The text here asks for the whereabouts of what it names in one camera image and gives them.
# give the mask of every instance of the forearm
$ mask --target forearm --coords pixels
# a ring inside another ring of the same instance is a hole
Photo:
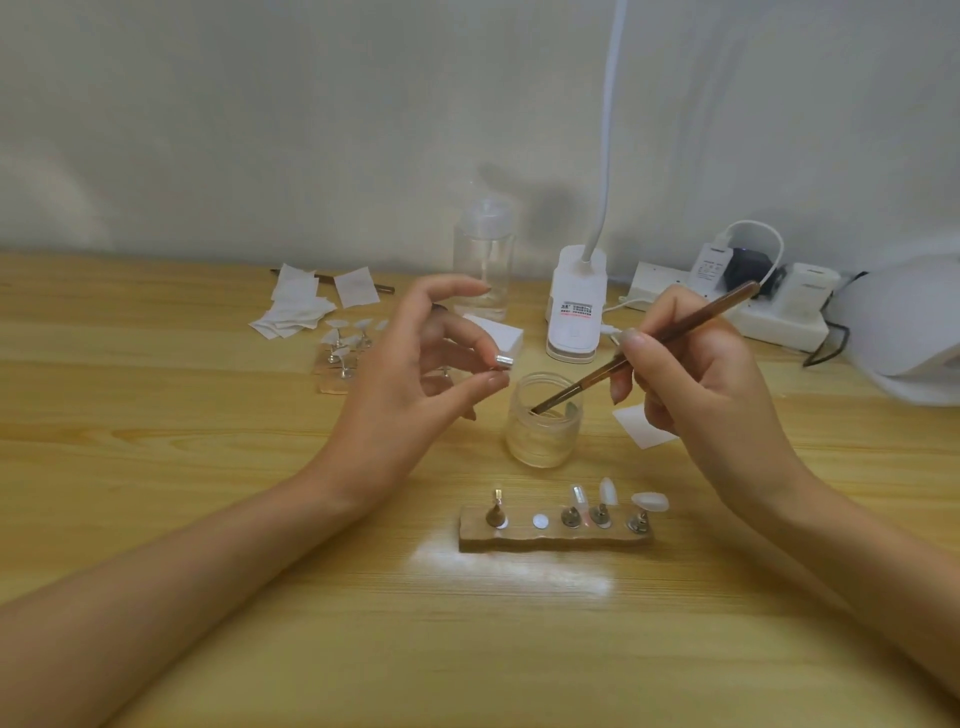
[[[960,564],[812,475],[749,522],[960,695]]]
[[[332,493],[298,476],[0,607],[0,722],[100,725],[348,523]]]

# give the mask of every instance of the wall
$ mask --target wall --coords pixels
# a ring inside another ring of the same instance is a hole
[[[469,183],[517,269],[588,234],[612,0],[7,0],[0,241],[442,269]],[[633,0],[612,272],[727,223],[851,269],[960,249],[960,3]]]

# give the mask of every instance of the white power strip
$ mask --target white power strip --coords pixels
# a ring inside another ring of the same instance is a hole
[[[833,281],[834,277],[837,281],[840,278],[838,274],[827,269],[814,269],[812,266],[807,268],[822,272],[830,281]],[[676,283],[686,285],[689,275],[689,271],[677,268],[639,263],[636,266],[630,293],[625,299],[631,302],[627,303],[627,306],[645,311],[667,287]],[[712,293],[705,295],[704,298],[712,300],[719,295]],[[785,315],[784,305],[778,301],[779,295],[780,291],[772,300],[747,301],[725,315],[740,333],[751,339],[779,344],[800,352],[816,351],[829,332],[819,307],[813,311]]]

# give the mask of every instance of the wooden nail holder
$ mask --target wooden nail holder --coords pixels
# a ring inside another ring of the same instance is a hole
[[[646,512],[635,505],[610,505],[610,527],[603,528],[593,522],[586,507],[581,511],[581,523],[576,528],[564,525],[561,514],[568,505],[505,506],[507,524],[495,528],[487,523],[490,506],[466,505],[460,512],[460,550],[536,550],[536,549],[589,549],[589,548],[637,548],[653,541],[654,533]],[[635,533],[627,525],[634,516],[642,514],[646,531]],[[534,516],[544,515],[549,519],[545,528],[534,526]]]

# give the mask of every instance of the hand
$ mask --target hand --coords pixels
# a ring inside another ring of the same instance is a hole
[[[386,497],[458,417],[476,419],[473,405],[510,383],[506,372],[491,371],[499,349],[490,335],[434,306],[488,290],[466,276],[418,279],[383,336],[363,354],[333,434],[308,466],[337,483],[359,511]],[[443,366],[474,374],[455,385],[425,376]]]
[[[611,397],[647,393],[650,424],[679,435],[694,463],[734,512],[781,494],[807,470],[786,439],[763,374],[743,337],[714,319],[665,347],[650,334],[705,305],[681,286],[654,302],[639,330],[623,332],[634,371],[611,378]]]

